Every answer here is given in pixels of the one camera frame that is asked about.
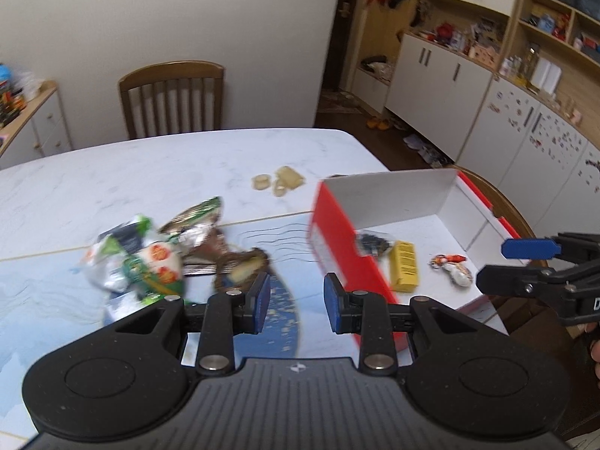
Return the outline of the red white figure keychain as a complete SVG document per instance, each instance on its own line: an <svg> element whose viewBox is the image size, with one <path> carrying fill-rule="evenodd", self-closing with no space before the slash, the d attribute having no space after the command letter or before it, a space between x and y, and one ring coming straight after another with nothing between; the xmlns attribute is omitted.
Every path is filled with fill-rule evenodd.
<svg viewBox="0 0 600 450"><path fill-rule="evenodd" d="M470 288L473 274L466 265L467 258L463 255L439 254L431 258L429 266L444 271L451 282L458 288Z"/></svg>

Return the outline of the yellow small box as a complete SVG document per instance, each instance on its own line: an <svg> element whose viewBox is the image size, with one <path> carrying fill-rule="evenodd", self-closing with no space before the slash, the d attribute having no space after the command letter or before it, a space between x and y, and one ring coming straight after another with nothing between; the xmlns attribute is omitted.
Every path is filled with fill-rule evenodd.
<svg viewBox="0 0 600 450"><path fill-rule="evenodd" d="M388 254L390 286L398 293L412 293L419 285L415 247L412 243L397 241Z"/></svg>

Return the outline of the silver foil pouch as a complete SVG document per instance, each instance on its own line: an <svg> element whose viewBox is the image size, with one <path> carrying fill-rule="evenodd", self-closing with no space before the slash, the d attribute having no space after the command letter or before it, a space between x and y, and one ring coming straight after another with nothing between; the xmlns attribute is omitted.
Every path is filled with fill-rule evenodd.
<svg viewBox="0 0 600 450"><path fill-rule="evenodd" d="M217 223L221 218L223 199L215 196L193 205L160 227L184 257L213 262L226 253Z"/></svg>

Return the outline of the green white sachet with tassel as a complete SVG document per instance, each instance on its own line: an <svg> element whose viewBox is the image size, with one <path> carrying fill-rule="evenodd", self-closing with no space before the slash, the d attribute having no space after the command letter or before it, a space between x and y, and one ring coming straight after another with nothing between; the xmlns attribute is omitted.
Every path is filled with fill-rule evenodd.
<svg viewBox="0 0 600 450"><path fill-rule="evenodd" d="M184 296L181 248L144 215L101 232L81 269L92 285L113 294L133 291L141 300Z"/></svg>

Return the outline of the wooden chair beside box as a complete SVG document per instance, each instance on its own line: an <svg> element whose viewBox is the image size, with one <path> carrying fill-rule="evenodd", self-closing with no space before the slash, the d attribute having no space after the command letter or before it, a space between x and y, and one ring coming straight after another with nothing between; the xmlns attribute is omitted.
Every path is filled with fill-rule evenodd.
<svg viewBox="0 0 600 450"><path fill-rule="evenodd" d="M524 216L507 199L507 196L500 192L494 185L469 169L462 166L451 165L453 169L462 173L476 188L482 193L490 206L493 216L501 222L507 230L515 237L522 239L533 239L535 234L524 219Z"/></svg>

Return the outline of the red and white cardboard box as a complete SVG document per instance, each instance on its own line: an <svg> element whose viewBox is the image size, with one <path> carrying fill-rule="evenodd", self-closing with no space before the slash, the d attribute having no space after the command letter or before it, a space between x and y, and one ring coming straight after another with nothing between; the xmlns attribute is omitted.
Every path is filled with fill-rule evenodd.
<svg viewBox="0 0 600 450"><path fill-rule="evenodd" d="M323 180L308 241L346 291L395 304L428 297L471 314L485 300L476 274L509 264L501 245L517 235L464 173L415 169Z"/></svg>

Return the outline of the wooden chair at far side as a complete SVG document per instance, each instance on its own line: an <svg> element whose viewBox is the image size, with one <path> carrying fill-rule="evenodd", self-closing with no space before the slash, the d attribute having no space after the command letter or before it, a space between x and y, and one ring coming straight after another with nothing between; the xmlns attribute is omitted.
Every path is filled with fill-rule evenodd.
<svg viewBox="0 0 600 450"><path fill-rule="evenodd" d="M226 68L203 60L150 64L118 92L130 140L222 128Z"/></svg>

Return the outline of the white sideboard cabinet wooden top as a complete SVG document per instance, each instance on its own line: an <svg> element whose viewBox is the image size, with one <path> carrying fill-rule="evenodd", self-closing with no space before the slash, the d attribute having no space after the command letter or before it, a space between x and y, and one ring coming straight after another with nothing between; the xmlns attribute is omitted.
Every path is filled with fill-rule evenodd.
<svg viewBox="0 0 600 450"><path fill-rule="evenodd" d="M46 80L40 87L40 94L1 129L0 168L7 170L72 150L58 85Z"/></svg>

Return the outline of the blue globe toy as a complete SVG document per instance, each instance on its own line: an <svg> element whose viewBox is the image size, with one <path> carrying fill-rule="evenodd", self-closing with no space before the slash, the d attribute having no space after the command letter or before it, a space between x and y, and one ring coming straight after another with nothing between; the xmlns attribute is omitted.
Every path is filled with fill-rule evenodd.
<svg viewBox="0 0 600 450"><path fill-rule="evenodd" d="M11 87L12 72L11 69L0 64L0 93L8 93Z"/></svg>

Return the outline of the white wall cabinets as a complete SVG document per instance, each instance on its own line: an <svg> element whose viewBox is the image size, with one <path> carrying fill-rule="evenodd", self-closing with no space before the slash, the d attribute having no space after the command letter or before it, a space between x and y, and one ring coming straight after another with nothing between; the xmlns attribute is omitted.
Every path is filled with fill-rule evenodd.
<svg viewBox="0 0 600 450"><path fill-rule="evenodd" d="M599 225L599 0L364 0L351 91L539 236Z"/></svg>

